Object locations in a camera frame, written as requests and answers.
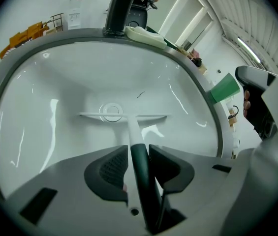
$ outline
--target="white sink basin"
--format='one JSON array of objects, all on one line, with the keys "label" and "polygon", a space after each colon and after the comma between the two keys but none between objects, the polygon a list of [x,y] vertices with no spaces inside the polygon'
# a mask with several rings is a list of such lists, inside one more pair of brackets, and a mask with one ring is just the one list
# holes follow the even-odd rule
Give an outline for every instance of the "white sink basin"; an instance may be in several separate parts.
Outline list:
[{"label": "white sink basin", "polygon": [[[146,145],[216,156],[213,116],[193,80],[177,63],[129,45],[62,45],[26,60],[1,98],[3,196],[60,160],[128,145],[124,118],[108,122],[77,116],[78,112],[103,111],[109,103],[120,105],[124,113],[172,114],[139,122]],[[130,154],[124,181],[133,196],[129,206],[139,207]]]}]

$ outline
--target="corrugated white ceiling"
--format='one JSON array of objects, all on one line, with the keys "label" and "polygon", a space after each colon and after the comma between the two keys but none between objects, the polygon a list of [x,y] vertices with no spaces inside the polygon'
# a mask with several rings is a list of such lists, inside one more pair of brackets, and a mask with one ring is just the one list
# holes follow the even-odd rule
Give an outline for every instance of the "corrugated white ceiling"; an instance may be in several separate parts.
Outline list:
[{"label": "corrugated white ceiling", "polygon": [[278,73],[278,18],[265,0],[208,0],[224,30],[226,42],[254,62],[239,36],[261,59],[261,67]]}]

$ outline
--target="black slot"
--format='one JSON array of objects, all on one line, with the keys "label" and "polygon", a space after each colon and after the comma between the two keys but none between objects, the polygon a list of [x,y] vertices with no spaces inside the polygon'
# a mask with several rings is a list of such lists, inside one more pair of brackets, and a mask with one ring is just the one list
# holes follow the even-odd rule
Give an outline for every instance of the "black slot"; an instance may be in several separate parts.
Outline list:
[{"label": "black slot", "polygon": [[223,165],[220,165],[220,164],[215,164],[212,168],[216,169],[218,171],[226,172],[226,173],[229,173],[232,169],[231,167],[223,166]]},{"label": "black slot", "polygon": [[23,208],[20,214],[32,222],[34,225],[37,224],[42,214],[47,209],[50,202],[55,197],[57,191],[49,188],[42,188],[36,196]]}]

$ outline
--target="ceiling light tube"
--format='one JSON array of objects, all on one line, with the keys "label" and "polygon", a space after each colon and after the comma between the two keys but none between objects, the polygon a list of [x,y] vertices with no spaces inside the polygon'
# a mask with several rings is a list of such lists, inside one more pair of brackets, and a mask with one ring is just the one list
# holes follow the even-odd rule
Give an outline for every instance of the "ceiling light tube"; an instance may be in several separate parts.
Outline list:
[{"label": "ceiling light tube", "polygon": [[257,57],[257,55],[252,51],[252,49],[244,42],[242,41],[239,37],[237,37],[237,40],[250,52],[250,54],[255,58],[255,60],[260,63],[260,58]]}]

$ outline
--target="white wall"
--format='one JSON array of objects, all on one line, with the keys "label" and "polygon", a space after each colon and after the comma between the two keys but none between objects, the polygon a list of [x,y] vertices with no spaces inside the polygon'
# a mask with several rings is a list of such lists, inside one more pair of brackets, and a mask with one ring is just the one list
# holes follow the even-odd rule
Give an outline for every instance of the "white wall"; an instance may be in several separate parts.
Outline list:
[{"label": "white wall", "polygon": [[[205,74],[208,81],[217,84],[227,73],[235,78],[235,69],[240,65],[246,65],[242,58],[222,40],[222,28],[218,22],[215,22],[209,32],[195,46],[195,50],[199,52],[203,64],[207,68]],[[244,92],[240,86],[240,92],[233,96],[232,105],[239,108],[237,115],[237,123],[234,124],[236,136],[240,139],[240,147],[234,149],[234,153],[246,148],[257,147],[261,143],[261,139],[257,132],[253,130],[253,126],[243,116]]]},{"label": "white wall", "polygon": [[[83,28],[102,28],[105,10],[110,0],[82,0]],[[0,9],[0,52],[9,44],[9,38],[37,22],[46,22],[50,16],[66,12],[69,0],[6,0]]]}]

